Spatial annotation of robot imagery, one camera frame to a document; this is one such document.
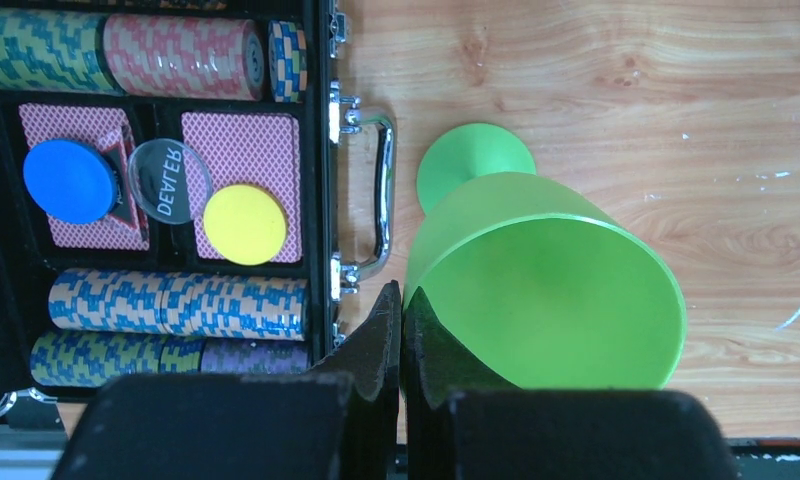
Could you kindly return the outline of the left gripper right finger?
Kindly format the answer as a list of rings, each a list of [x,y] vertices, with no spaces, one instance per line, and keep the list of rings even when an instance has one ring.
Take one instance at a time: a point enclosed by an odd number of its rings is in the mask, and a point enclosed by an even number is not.
[[[486,367],[417,290],[403,315],[412,479],[733,479],[707,409],[665,390],[523,390]]]

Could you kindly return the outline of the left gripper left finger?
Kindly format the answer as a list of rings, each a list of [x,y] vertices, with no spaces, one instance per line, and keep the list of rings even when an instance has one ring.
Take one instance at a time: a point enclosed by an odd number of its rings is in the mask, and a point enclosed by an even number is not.
[[[297,375],[133,374],[86,407],[56,479],[383,479],[399,413],[400,287]]]

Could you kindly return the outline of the green wine glass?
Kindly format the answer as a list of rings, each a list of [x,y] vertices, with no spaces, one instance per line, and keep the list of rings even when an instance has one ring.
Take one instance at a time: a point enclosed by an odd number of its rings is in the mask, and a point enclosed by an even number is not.
[[[488,123],[423,155],[425,218],[403,296],[485,366],[526,388],[660,389],[683,353],[686,305],[662,257],[580,193],[539,175],[524,142]]]

